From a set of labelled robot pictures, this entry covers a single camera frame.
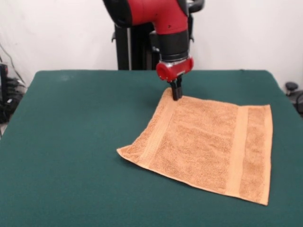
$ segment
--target green tablecloth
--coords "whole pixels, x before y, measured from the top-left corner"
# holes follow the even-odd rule
[[[168,84],[152,71],[37,73],[0,142],[1,227],[301,226],[303,122],[266,71],[193,71],[187,96],[271,104],[267,207],[141,169],[116,148],[144,130]]]

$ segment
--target orange towel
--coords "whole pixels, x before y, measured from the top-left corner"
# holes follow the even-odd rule
[[[171,96],[165,90],[147,128],[119,155],[193,187],[268,205],[270,106]]]

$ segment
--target black cable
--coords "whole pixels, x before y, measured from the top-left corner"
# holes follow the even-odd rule
[[[17,76],[19,77],[19,79],[22,81],[23,84],[25,84],[24,80],[22,79],[22,77],[20,76],[20,74],[17,72],[16,68],[15,68],[15,65],[14,65],[14,62],[13,62],[13,59],[12,57],[10,56],[10,54],[4,49],[4,47],[2,46],[2,44],[0,43],[0,48],[3,50],[3,52],[9,57],[10,59],[10,63],[11,63],[11,66],[13,68],[13,70],[15,71],[15,73],[17,74]]]

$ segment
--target table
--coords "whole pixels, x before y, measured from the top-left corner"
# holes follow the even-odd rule
[[[303,122],[261,70],[193,71],[187,96],[271,104],[267,207],[141,169],[116,148],[144,130],[168,86],[153,71],[41,71],[0,141],[1,227],[300,226]]]

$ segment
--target white wall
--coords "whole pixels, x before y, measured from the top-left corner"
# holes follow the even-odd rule
[[[0,9],[0,41],[28,84],[39,70],[117,68],[102,0],[1,0]],[[266,69],[281,86],[303,86],[302,0],[206,0],[194,26],[195,69]]]

